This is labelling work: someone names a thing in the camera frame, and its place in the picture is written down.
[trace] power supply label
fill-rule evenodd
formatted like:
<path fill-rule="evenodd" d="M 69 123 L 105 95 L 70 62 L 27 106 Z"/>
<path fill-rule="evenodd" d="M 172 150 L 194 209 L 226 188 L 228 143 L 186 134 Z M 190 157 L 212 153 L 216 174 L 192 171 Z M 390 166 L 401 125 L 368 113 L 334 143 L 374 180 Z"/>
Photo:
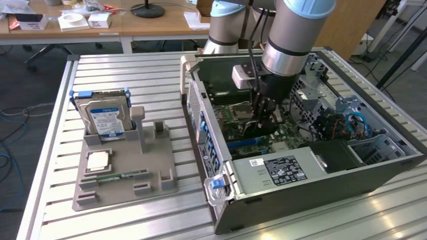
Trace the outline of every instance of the power supply label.
<path fill-rule="evenodd" d="M 124 134 L 125 129 L 121 120 L 117 119 L 118 114 L 117 107 L 90 109 L 94 127 L 100 136 L 110 138 Z"/>
<path fill-rule="evenodd" d="M 264 165 L 276 186 L 306 179 L 301 166 L 293 156 L 264 160 Z"/>

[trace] lamp base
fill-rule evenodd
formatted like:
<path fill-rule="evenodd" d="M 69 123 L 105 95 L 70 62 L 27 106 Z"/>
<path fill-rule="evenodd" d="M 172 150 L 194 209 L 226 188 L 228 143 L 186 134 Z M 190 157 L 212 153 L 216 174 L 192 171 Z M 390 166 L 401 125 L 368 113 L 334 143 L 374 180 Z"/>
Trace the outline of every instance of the lamp base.
<path fill-rule="evenodd" d="M 148 6 L 149 8 L 146 8 L 145 4 L 137 4 L 132 6 L 132 9 L 137 8 L 130 10 L 132 14 L 145 19 L 154 19 L 165 14 L 165 9 L 161 6 L 153 4 L 149 4 Z"/>

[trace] slotted aluminum table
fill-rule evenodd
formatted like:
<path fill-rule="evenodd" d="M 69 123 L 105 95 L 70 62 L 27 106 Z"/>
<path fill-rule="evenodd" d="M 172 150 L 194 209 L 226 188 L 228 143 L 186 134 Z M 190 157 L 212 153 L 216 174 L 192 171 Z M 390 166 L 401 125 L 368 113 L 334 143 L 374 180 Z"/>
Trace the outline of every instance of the slotted aluminum table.
<path fill-rule="evenodd" d="M 325 55 L 427 144 L 425 129 L 332 52 Z M 225 235 L 213 222 L 198 178 L 178 95 L 180 56 L 165 52 L 70 57 L 17 239 L 427 239 L 427 164 L 396 176 L 369 194 L 345 199 Z M 146 122 L 158 114 L 170 128 L 178 191 L 84 211 L 72 210 L 84 124 L 68 92 L 128 87 Z M 344 85 L 333 88 L 344 96 Z"/>

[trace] white box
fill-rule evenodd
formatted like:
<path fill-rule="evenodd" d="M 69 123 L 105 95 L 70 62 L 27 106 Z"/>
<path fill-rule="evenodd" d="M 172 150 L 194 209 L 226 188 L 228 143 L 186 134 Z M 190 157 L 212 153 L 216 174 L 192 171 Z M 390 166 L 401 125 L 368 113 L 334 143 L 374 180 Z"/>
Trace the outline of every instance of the white box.
<path fill-rule="evenodd" d="M 57 18 L 61 32 L 69 32 L 82 29 L 89 29 L 89 24 L 82 15 L 66 13 Z"/>
<path fill-rule="evenodd" d="M 373 38 L 369 35 L 364 34 L 358 42 L 358 45 L 354 47 L 352 55 L 364 54 L 372 41 L 373 41 Z"/>
<path fill-rule="evenodd" d="M 90 14 L 86 21 L 90 28 L 106 29 L 112 23 L 112 17 L 109 13 Z"/>
<path fill-rule="evenodd" d="M 48 17 L 43 14 L 15 14 L 19 29 L 43 30 L 48 25 Z"/>

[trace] paper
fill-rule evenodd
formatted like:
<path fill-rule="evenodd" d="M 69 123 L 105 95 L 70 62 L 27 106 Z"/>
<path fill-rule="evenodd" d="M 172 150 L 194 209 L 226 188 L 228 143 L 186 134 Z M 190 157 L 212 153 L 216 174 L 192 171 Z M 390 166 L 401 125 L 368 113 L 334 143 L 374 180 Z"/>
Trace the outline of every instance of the paper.
<path fill-rule="evenodd" d="M 3 14 L 34 14 L 26 0 L 0 0 L 0 13 Z"/>
<path fill-rule="evenodd" d="M 200 23 L 196 12 L 184 12 L 184 17 L 188 23 L 188 27 L 192 30 L 206 30 L 210 28 L 210 23 Z"/>

